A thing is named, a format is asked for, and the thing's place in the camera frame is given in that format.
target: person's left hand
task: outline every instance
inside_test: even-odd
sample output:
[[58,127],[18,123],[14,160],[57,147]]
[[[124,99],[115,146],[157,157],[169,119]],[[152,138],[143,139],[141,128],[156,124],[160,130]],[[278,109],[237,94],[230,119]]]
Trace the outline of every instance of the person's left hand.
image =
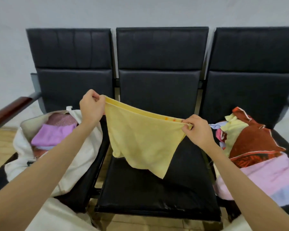
[[79,102],[82,123],[94,128],[105,112],[105,96],[90,89]]

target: chair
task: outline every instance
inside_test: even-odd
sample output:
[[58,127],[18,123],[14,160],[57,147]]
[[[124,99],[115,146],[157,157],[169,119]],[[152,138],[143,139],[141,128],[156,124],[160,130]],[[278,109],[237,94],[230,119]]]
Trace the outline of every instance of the chair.
[[[37,71],[31,74],[36,92],[3,109],[0,126],[37,99],[47,113],[70,105],[79,109],[89,89],[114,98],[110,29],[27,29],[27,36]],[[99,194],[94,185],[109,146],[105,117],[100,123],[103,140],[96,160],[69,193],[56,197],[77,213],[85,212],[91,196]],[[0,178],[5,178],[3,187],[8,182],[2,169]]]
[[[289,27],[216,29],[199,113],[202,118],[213,124],[239,106],[273,129],[288,96]],[[272,136],[289,157],[289,143],[275,130]],[[241,214],[234,201],[218,200],[233,219]]]
[[[117,28],[120,101],[162,115],[191,116],[208,30]],[[112,157],[95,211],[220,221],[201,150],[188,138],[164,179]]]

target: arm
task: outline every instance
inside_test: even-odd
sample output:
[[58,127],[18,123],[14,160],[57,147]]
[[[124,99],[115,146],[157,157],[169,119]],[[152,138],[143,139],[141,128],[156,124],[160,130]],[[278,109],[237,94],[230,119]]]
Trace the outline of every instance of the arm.
[[289,230],[289,215],[223,154],[221,148],[214,142],[208,122],[197,115],[193,115],[183,122],[194,125],[191,130],[187,125],[182,130],[214,161],[252,230]]
[[82,123],[61,143],[0,190],[0,230],[25,230],[101,119],[105,97],[89,90],[80,101]]

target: black backrest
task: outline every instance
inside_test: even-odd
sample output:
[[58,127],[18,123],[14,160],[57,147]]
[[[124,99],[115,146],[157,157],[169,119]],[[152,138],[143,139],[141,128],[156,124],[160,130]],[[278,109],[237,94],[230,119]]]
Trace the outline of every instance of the black backrest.
[[117,28],[121,102],[177,118],[192,115],[208,31]]
[[236,106],[274,128],[289,95],[289,27],[217,28],[200,116],[224,120]]
[[27,29],[47,112],[79,109],[89,90],[114,97],[110,29]]

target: wooden floor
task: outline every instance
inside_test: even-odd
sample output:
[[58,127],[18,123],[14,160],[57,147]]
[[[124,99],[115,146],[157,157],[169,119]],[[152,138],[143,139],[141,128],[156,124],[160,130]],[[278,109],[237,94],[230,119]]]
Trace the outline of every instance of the wooden floor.
[[[15,153],[13,148],[13,139],[16,130],[0,129],[0,166]],[[101,188],[107,173],[108,165],[111,159],[112,150],[108,150],[104,164],[96,183],[97,188]],[[90,201],[88,212],[93,220],[103,231],[188,231],[188,230],[221,230],[222,223],[194,221],[183,219],[170,219],[160,217],[141,217],[118,214],[97,214],[94,213],[96,200]],[[222,221],[224,225],[228,224],[227,213],[222,210]]]

